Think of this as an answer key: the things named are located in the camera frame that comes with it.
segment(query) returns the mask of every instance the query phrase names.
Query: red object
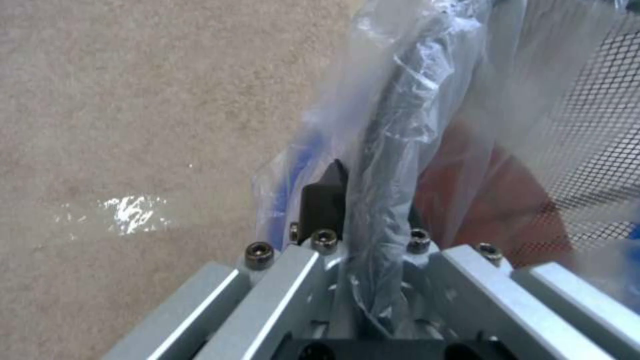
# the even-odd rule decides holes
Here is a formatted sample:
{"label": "red object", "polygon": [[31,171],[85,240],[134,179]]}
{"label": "red object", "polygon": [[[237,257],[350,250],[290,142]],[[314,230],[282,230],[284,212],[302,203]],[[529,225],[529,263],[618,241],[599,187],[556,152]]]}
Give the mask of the red object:
{"label": "red object", "polygon": [[441,249],[491,243],[514,266],[567,258],[572,246],[544,188],[504,149],[478,151],[475,140],[450,126],[418,180],[415,206],[432,240]]}

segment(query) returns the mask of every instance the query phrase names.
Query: screw hole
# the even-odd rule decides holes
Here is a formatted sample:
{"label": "screw hole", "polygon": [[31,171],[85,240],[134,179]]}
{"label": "screw hole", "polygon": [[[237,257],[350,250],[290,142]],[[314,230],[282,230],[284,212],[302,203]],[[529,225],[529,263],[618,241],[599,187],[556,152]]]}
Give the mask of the screw hole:
{"label": "screw hole", "polygon": [[335,354],[327,344],[313,342],[302,349],[298,360],[335,360]]}

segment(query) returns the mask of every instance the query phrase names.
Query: metal mesh grille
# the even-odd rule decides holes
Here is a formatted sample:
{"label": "metal mesh grille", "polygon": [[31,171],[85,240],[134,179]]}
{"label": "metal mesh grille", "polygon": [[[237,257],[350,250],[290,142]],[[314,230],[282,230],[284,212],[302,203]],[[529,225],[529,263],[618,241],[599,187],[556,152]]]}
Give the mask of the metal mesh grille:
{"label": "metal mesh grille", "polygon": [[628,237],[640,215],[639,100],[640,17],[629,15],[549,115],[554,140],[533,161],[552,169],[536,175],[576,250]]}

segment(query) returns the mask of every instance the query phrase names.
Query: beige carpet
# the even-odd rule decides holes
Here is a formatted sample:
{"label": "beige carpet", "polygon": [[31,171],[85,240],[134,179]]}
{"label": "beige carpet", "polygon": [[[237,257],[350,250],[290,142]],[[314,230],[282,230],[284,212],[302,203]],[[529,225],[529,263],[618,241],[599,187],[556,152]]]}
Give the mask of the beige carpet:
{"label": "beige carpet", "polygon": [[357,2],[0,1],[0,358],[99,357],[235,262]]}

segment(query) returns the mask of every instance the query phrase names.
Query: clear plastic wrap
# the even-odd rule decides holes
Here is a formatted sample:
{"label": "clear plastic wrap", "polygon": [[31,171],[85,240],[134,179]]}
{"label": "clear plastic wrap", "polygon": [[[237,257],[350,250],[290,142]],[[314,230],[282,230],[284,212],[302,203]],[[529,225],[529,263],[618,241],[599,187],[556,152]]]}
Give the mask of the clear plastic wrap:
{"label": "clear plastic wrap", "polygon": [[[365,317],[394,336],[411,206],[441,247],[484,240],[516,254],[512,237],[529,214],[515,210],[553,206],[517,156],[544,144],[535,134],[545,115],[615,20],[599,1],[366,2],[303,129],[254,180],[257,236],[282,247],[302,186],[340,159],[349,172],[346,278]],[[483,215],[502,216],[479,199],[511,190],[522,201],[500,208],[516,213],[499,224],[507,229],[476,227],[494,225]],[[540,242],[565,241],[557,222]]]}

